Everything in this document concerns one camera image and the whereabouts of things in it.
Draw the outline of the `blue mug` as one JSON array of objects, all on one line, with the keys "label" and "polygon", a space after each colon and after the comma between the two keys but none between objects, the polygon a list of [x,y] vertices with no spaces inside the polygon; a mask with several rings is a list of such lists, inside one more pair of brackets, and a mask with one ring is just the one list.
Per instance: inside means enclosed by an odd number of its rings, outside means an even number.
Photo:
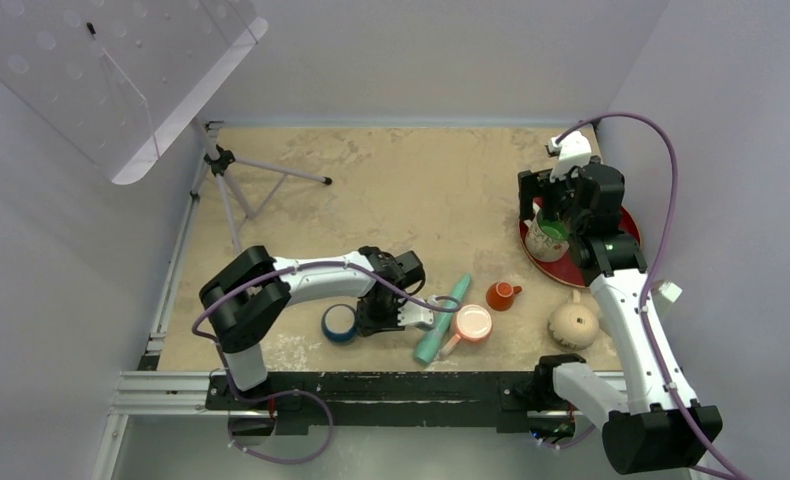
[{"label": "blue mug", "polygon": [[348,304],[334,304],[325,309],[320,327],[325,338],[337,345],[348,344],[357,336],[356,310]]}]

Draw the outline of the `large white cat mug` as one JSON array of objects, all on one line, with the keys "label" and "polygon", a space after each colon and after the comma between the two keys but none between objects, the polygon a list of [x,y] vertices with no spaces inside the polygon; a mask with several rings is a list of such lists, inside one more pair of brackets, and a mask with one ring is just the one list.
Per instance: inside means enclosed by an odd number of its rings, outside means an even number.
[{"label": "large white cat mug", "polygon": [[562,222],[546,219],[536,202],[532,207],[533,217],[524,221],[525,249],[539,262],[557,262],[569,248],[568,232]]}]

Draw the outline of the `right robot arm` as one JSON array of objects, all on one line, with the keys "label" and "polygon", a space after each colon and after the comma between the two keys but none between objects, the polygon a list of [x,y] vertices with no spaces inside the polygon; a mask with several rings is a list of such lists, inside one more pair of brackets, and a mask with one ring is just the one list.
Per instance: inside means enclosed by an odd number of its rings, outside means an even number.
[{"label": "right robot arm", "polygon": [[698,401],[669,349],[650,296],[653,270],[620,226],[624,193],[624,176],[600,163],[559,177],[519,173],[519,216],[540,214],[567,228],[569,254],[609,327],[626,389],[612,387],[579,355],[559,354],[541,357],[517,394],[537,410],[576,407],[600,431],[619,474],[692,468],[711,451],[723,421],[717,407]]}]

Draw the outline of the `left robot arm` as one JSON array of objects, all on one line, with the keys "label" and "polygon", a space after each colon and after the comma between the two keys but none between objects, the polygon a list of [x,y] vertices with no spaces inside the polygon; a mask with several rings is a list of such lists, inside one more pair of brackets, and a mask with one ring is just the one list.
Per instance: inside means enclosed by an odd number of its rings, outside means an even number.
[{"label": "left robot arm", "polygon": [[268,371],[261,342],[284,309],[309,301],[352,297],[359,336],[429,330],[434,314],[407,293],[422,286],[424,266],[412,251],[394,256],[364,246],[319,259],[272,256],[263,246],[244,250],[200,290],[199,299],[233,378],[230,395],[243,408],[268,399]]}]

